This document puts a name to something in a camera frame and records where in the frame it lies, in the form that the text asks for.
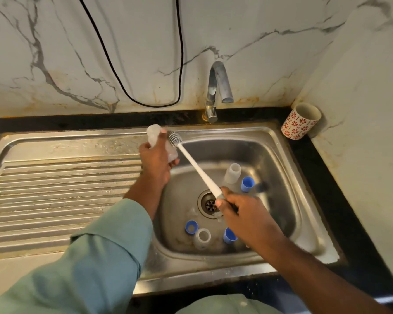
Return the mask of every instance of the sleeve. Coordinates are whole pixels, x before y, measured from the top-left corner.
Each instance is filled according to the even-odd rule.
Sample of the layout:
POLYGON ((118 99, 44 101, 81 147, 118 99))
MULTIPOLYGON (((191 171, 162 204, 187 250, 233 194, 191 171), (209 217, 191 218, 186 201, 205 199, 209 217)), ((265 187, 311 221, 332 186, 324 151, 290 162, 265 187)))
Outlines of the sleeve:
POLYGON ((71 237, 54 263, 41 266, 0 296, 5 313, 125 313, 147 258, 152 222, 123 199, 71 237))

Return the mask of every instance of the brush bristles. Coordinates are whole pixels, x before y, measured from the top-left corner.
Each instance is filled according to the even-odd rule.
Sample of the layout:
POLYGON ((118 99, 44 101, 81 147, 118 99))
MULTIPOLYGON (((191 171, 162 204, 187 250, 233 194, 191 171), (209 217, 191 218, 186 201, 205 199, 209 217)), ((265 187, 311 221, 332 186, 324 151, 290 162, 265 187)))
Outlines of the brush bristles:
POLYGON ((168 132, 168 140, 174 148, 177 148, 179 143, 183 143, 181 136, 175 131, 168 132))

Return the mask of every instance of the sink drain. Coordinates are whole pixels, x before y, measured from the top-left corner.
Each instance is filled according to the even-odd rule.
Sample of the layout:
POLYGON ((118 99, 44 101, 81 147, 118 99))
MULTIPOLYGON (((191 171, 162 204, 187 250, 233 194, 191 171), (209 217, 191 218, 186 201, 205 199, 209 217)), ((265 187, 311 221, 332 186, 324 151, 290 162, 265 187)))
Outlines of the sink drain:
POLYGON ((205 190, 198 197, 198 209, 205 217, 215 219, 215 212, 219 211, 215 206, 215 196, 210 190, 205 190))

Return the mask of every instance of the faucet spout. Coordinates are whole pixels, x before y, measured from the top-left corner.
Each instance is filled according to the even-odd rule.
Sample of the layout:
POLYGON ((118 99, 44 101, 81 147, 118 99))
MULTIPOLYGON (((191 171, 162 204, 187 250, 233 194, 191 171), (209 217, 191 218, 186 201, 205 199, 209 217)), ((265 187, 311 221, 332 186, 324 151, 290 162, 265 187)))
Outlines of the faucet spout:
POLYGON ((227 72, 224 64, 220 61, 215 61, 210 69, 210 77, 208 79, 207 100, 205 102, 205 116, 208 122, 214 123, 217 121, 217 112, 215 108, 215 95, 217 87, 220 90, 222 103, 233 103, 233 94, 231 93, 230 83, 228 81, 227 72))

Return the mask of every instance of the green shirt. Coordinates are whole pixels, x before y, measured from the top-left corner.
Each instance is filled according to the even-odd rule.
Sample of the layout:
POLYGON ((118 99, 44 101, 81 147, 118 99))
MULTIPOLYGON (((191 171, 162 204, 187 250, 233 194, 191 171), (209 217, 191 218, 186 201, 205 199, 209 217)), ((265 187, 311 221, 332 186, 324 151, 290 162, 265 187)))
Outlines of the green shirt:
MULTIPOLYGON (((144 208, 123 199, 72 235, 56 262, 22 277, 0 296, 0 314, 125 313, 147 258, 153 225, 144 208)), ((241 294, 216 295, 178 313, 279 313, 241 294)))

